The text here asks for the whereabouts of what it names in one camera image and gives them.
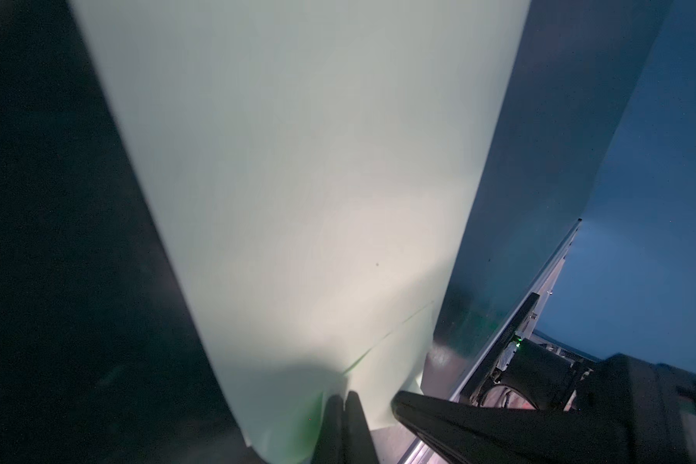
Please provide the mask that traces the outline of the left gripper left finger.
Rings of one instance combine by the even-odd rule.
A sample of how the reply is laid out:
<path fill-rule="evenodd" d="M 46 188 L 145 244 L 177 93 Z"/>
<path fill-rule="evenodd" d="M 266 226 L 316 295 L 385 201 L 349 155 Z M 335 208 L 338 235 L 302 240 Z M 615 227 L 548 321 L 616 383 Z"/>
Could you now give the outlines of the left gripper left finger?
<path fill-rule="evenodd" d="M 344 464 L 344 401 L 331 396 L 325 405 L 311 464 Z"/>

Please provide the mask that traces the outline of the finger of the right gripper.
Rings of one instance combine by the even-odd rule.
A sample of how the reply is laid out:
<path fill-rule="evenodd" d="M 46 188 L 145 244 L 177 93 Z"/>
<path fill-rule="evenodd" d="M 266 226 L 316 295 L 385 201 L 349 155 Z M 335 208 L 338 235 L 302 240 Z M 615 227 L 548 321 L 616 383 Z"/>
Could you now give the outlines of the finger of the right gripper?
<path fill-rule="evenodd" d="M 398 392 L 394 417 L 448 463 L 630 463 L 628 433 L 576 412 L 481 408 Z"/>

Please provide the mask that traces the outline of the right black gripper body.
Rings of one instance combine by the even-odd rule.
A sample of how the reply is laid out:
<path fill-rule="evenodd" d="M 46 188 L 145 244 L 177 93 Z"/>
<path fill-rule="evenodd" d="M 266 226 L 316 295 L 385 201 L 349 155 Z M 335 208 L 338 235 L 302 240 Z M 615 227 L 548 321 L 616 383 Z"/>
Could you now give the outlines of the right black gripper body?
<path fill-rule="evenodd" d="M 618 354 L 594 365 L 575 403 L 624 431 L 630 463 L 696 463 L 696 373 Z"/>

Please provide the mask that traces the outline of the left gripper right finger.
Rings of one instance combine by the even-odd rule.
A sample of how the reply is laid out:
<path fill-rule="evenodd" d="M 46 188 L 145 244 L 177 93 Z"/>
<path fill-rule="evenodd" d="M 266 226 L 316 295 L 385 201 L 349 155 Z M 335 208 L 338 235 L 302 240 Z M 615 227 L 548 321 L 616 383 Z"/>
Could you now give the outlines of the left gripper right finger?
<path fill-rule="evenodd" d="M 348 392 L 343 415 L 343 462 L 346 464 L 379 464 L 378 455 L 368 428 L 360 397 Z"/>

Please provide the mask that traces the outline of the light green paper sheet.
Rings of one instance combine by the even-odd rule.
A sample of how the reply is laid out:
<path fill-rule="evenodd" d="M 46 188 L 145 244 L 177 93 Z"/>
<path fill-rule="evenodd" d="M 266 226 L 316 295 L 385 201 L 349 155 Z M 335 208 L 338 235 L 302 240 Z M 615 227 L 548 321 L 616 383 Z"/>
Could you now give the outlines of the light green paper sheet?
<path fill-rule="evenodd" d="M 270 463 L 415 384 L 526 1 L 71 5 L 225 400 Z"/>

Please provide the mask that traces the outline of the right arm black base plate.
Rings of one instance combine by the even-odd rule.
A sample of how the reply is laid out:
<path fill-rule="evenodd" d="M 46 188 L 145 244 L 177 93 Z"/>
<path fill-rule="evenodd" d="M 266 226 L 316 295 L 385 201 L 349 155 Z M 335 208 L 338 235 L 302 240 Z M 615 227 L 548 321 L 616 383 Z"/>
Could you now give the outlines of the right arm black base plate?
<path fill-rule="evenodd" d="M 493 373 L 499 358 L 505 353 L 507 347 L 516 339 L 516 332 L 521 325 L 529 319 L 530 313 L 535 309 L 541 295 L 531 292 L 523 303 L 516 309 L 512 318 L 504 326 L 503 330 L 495 338 L 479 365 L 470 375 L 467 383 L 459 393 L 458 401 L 465 404 L 473 404 L 483 389 L 487 379 Z"/>

